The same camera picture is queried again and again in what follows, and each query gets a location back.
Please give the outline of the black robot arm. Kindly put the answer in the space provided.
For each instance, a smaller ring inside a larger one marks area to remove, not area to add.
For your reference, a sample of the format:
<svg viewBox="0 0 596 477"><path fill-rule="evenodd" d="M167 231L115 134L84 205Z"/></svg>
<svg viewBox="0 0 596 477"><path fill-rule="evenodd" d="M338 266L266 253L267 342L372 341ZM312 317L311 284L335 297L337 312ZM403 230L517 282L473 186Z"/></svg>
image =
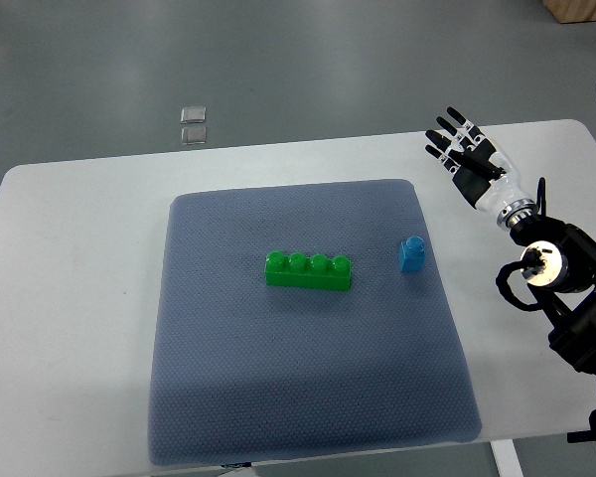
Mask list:
<svg viewBox="0 0 596 477"><path fill-rule="evenodd" d="M576 372L596 377L596 241L546 213L544 178L536 203L508 213L506 225L523 252L500 269L500 294L519 310L543 312L552 325L550 349ZM589 429L568 433L567 441L596 443L596 409Z"/></svg>

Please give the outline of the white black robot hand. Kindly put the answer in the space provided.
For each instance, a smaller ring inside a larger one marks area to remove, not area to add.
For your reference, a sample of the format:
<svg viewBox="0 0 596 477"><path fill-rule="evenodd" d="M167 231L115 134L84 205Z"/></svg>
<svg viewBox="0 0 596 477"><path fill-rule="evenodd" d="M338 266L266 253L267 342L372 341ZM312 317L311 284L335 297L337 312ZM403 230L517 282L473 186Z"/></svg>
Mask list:
<svg viewBox="0 0 596 477"><path fill-rule="evenodd" d="M509 230L537 212L521 187L521 175L508 155L479 126L452 106L439 116L437 130L425 132L425 150L450 174L452 183L475 210Z"/></svg>

